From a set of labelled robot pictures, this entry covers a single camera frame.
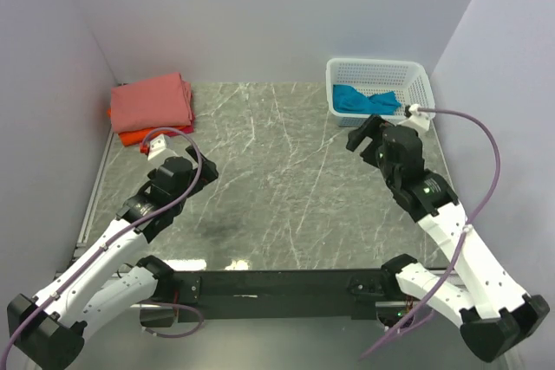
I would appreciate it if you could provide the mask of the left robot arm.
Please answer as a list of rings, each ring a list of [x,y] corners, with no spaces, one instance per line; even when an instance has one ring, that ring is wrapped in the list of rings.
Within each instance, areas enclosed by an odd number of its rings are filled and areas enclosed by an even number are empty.
[[[62,275],[35,295],[7,307],[10,343],[42,369],[65,369],[85,341],[135,303],[166,307],[177,292],[173,269],[155,256],[141,258],[126,275],[109,279],[133,253],[146,248],[183,211],[186,199],[214,182],[214,162],[189,146],[187,156],[151,150],[155,166],[99,239]]]

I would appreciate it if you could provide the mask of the blue t shirt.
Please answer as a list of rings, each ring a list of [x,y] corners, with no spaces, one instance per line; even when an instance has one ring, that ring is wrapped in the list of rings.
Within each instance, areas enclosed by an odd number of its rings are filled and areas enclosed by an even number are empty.
[[[348,85],[334,85],[332,90],[333,108],[343,114],[394,115],[402,104],[393,91],[364,95]]]

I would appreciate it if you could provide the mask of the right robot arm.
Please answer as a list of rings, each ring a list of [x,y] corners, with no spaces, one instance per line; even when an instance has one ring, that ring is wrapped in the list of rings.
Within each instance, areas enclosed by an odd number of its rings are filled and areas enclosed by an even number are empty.
[[[409,255],[383,264],[387,295],[418,299],[450,320],[469,350],[492,362],[532,335],[550,312],[541,295],[529,294],[486,246],[449,183],[425,167],[421,135],[428,114],[413,108],[392,124],[369,116],[348,134],[354,152],[363,140],[362,160],[379,169],[394,201],[449,259],[437,276]]]

